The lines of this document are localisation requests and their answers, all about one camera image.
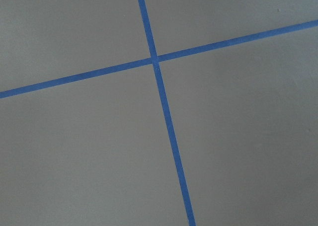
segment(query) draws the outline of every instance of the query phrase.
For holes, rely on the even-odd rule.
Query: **blue line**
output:
[[[145,0],[138,0],[138,3],[139,3],[143,23],[144,23],[144,28],[145,28],[145,33],[146,33],[147,42],[148,42],[148,46],[149,46],[151,60],[152,60],[153,66],[154,66],[154,72],[155,72],[155,77],[156,77],[157,86],[158,86],[158,90],[159,90],[164,119],[165,119],[165,123],[166,123],[167,130],[168,130],[168,135],[169,135],[170,144],[171,144],[171,148],[172,148],[172,154],[173,154],[174,163],[175,163],[175,167],[176,167],[178,178],[179,178],[179,183],[180,183],[180,187],[181,187],[181,193],[183,196],[185,210],[187,213],[189,225],[195,226],[195,219],[194,219],[194,215],[193,215],[193,211],[192,211],[189,191],[188,191],[188,187],[187,187],[185,176],[184,176],[184,171],[183,171],[183,167],[182,167],[178,143],[177,143],[176,136],[174,133],[174,128],[173,128],[173,124],[172,124],[168,99],[167,99],[167,96],[165,93],[165,88],[164,88],[161,70],[160,70],[160,66],[159,66],[159,60],[158,60],[158,56],[157,56],[157,52],[156,52],[153,34],[151,31],[151,26],[150,26],[150,21],[149,21],[149,17],[148,17],[148,13],[147,13]]]
[[[116,66],[106,67],[99,70],[89,71],[89,72],[85,72],[85,73],[81,73],[77,75],[71,75],[68,77],[36,83],[36,84],[32,84],[32,85],[28,85],[28,86],[24,86],[20,88],[10,89],[7,91],[0,92],[0,98],[6,98],[6,97],[14,96],[17,94],[32,92],[32,91],[49,88],[49,87],[53,87],[53,86],[57,86],[57,85],[65,84],[65,83],[75,82],[75,81],[79,81],[79,80],[83,80],[87,78],[93,78],[93,77],[106,75],[106,74],[110,74],[110,73],[114,73],[118,71],[128,70],[128,69],[132,69],[132,68],[136,68],[140,66],[149,65],[151,63],[152,63],[151,59],[147,58],[147,59],[133,61],[133,62],[120,64]]]
[[[301,24],[286,26],[286,27],[259,32],[256,34],[242,36],[242,37],[238,37],[238,38],[234,38],[234,39],[230,39],[226,41],[220,41],[220,42],[216,42],[216,43],[212,43],[212,44],[208,44],[204,46],[198,46],[198,47],[194,47],[194,48],[190,48],[186,50],[181,50],[181,51],[176,51],[176,52],[160,55],[158,56],[158,59],[159,59],[159,62],[168,61],[168,60],[172,60],[172,59],[176,59],[176,58],[180,58],[184,56],[194,55],[201,52],[211,51],[211,50],[215,50],[219,48],[224,48],[227,46],[238,45],[244,42],[255,41],[258,39],[277,36],[277,35],[285,34],[288,32],[299,31],[299,30],[303,30],[307,28],[316,27],[316,26],[318,26],[318,20],[304,22]]]
[[[144,23],[145,22],[147,23],[147,25],[145,25],[145,28],[150,28],[149,19],[144,20],[143,18],[143,21]],[[234,39],[230,39],[226,41],[220,41],[220,42],[216,42],[216,43],[212,43],[212,44],[208,44],[204,46],[198,46],[198,47],[189,48],[189,49],[185,49],[181,51],[176,51],[176,52],[172,52],[172,53],[168,53],[168,54],[164,54],[160,56],[157,56],[154,42],[148,40],[148,38],[153,40],[151,29],[149,29],[150,31],[147,30],[149,32],[149,35],[147,35],[147,41],[148,41],[148,44],[152,44],[152,46],[150,46],[151,47],[150,53],[151,53],[152,59],[155,59],[158,62],[162,62],[162,61],[168,61],[168,60],[172,60],[172,59],[176,59],[176,58],[180,58],[184,56],[198,54],[201,52],[238,45],[245,42],[255,41],[258,39],[263,39],[267,37],[272,37],[276,35],[281,35],[281,34],[285,34],[289,32],[317,27],[317,26],[318,26],[318,20],[314,20],[314,21],[304,22],[304,23],[286,26],[286,27],[282,27],[278,29],[273,29],[269,31],[259,32],[256,34],[242,36],[242,37],[238,37],[238,38],[234,38]],[[129,62],[129,63],[117,65],[117,66],[95,70],[95,71],[89,71],[89,72],[85,72],[78,75],[72,75],[68,77],[58,78],[58,79],[54,79],[54,80],[50,80],[46,82],[41,82],[41,83],[36,83],[36,84],[24,86],[24,87],[6,90],[3,92],[0,92],[0,98],[6,98],[6,97],[14,96],[17,94],[32,92],[32,91],[49,88],[49,87],[53,87],[53,86],[57,86],[57,85],[65,84],[65,83],[79,81],[86,78],[92,78],[92,77],[96,77],[100,75],[106,75],[106,74],[110,74],[110,73],[114,73],[118,71],[123,71],[123,70],[137,68],[144,65],[149,65],[152,63],[151,62],[152,59],[148,58],[148,59],[138,60],[138,61]]]

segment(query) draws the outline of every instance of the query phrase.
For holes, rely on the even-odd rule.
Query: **gray floor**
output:
[[[159,55],[318,19],[317,0],[145,1]],[[317,53],[314,27],[160,63],[196,225],[318,224]],[[0,0],[2,92],[149,57],[138,0]],[[0,113],[0,225],[188,225],[152,65]]]

